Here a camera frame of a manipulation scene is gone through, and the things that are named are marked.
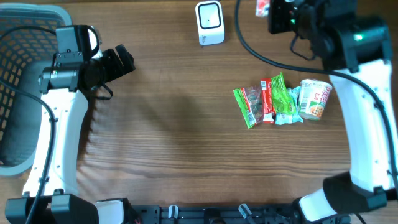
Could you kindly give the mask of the small red tissue pack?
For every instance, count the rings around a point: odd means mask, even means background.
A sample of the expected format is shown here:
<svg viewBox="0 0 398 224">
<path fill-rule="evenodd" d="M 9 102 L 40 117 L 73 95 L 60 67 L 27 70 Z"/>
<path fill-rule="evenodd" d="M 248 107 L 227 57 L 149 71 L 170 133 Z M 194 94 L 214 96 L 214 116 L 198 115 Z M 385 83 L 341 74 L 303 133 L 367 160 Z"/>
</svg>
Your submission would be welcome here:
<svg viewBox="0 0 398 224">
<path fill-rule="evenodd" d="M 270 8 L 270 0 L 257 0 L 256 1 L 256 16 L 267 17 Z"/>
</svg>

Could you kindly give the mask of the cup noodles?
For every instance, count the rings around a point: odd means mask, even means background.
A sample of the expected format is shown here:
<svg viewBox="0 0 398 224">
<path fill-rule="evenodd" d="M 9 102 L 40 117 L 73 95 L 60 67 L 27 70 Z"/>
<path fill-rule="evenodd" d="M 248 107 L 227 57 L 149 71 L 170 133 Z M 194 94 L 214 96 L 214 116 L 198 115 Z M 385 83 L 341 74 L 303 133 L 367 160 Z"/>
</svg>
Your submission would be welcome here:
<svg viewBox="0 0 398 224">
<path fill-rule="evenodd" d="M 333 87 L 320 80 L 300 82 L 299 114 L 303 119 L 320 120 Z"/>
</svg>

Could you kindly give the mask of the green gummy candy bag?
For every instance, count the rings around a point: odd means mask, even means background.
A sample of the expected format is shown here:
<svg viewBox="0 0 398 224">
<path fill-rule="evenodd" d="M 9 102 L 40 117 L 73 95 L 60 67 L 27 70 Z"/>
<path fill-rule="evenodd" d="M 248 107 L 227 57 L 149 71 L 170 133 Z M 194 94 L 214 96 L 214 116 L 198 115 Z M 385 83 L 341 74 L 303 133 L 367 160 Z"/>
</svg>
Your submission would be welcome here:
<svg viewBox="0 0 398 224">
<path fill-rule="evenodd" d="M 274 109 L 274 123 L 276 114 L 294 114 L 296 109 L 294 101 L 285 87 L 283 74 L 272 77 L 272 103 Z M 263 123 L 263 102 L 261 81 L 254 86 L 237 88 L 233 95 L 241 110 L 247 128 Z"/>
</svg>

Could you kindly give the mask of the red chocolate wafer bar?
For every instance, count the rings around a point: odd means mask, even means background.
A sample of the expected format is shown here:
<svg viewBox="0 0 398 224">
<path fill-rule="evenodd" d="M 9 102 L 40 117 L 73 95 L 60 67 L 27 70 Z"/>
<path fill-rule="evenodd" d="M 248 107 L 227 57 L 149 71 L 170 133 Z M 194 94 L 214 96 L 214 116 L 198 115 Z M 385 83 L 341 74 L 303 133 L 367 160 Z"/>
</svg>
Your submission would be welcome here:
<svg viewBox="0 0 398 224">
<path fill-rule="evenodd" d="M 274 123 L 274 109 L 272 103 L 272 80 L 265 78 L 261 80 L 262 102 L 263 102 L 263 123 Z"/>
</svg>

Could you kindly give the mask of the teal snack packet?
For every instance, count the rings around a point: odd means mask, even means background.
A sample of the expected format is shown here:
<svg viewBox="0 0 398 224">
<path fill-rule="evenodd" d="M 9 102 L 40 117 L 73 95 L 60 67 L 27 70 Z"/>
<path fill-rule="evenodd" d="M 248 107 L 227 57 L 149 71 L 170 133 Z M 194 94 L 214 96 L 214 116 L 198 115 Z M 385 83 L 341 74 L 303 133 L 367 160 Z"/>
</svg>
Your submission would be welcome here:
<svg viewBox="0 0 398 224">
<path fill-rule="evenodd" d="M 298 86 L 294 89 L 288 88 L 287 91 L 294 101 L 296 113 L 294 113 L 294 114 L 281 114 L 281 113 L 276 114 L 276 117 L 275 117 L 276 125 L 293 124 L 293 123 L 302 123 L 303 122 L 303 118 L 300 116 L 300 113 L 299 113 L 300 112 L 300 110 L 299 110 L 299 94 L 301 91 L 301 87 Z"/>
</svg>

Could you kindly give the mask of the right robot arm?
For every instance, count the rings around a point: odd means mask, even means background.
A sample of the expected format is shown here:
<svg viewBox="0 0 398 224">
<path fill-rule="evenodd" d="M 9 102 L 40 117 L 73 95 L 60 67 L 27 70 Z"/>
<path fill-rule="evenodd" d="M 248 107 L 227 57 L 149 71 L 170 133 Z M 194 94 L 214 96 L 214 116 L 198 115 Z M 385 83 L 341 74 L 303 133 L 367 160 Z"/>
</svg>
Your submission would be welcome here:
<svg viewBox="0 0 398 224">
<path fill-rule="evenodd" d="M 351 168 L 298 201 L 303 221 L 370 212 L 397 198 L 397 129 L 392 106 L 392 47 L 379 16 L 356 1 L 272 1 L 269 32 L 295 32 L 320 57 L 338 95 Z"/>
</svg>

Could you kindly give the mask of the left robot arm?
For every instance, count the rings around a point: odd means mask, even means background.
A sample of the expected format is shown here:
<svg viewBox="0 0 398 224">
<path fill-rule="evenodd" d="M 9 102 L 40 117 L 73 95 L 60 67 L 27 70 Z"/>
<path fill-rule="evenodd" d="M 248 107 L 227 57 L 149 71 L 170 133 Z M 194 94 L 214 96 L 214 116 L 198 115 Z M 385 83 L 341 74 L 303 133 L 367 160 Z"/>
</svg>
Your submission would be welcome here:
<svg viewBox="0 0 398 224">
<path fill-rule="evenodd" d="M 135 69 L 125 46 L 100 51 L 92 26 L 61 26 L 58 50 L 39 76 L 42 106 L 32 170 L 21 198 L 9 199 L 10 223 L 137 223 L 126 198 L 90 203 L 78 196 L 76 164 L 82 122 L 91 92 Z"/>
</svg>

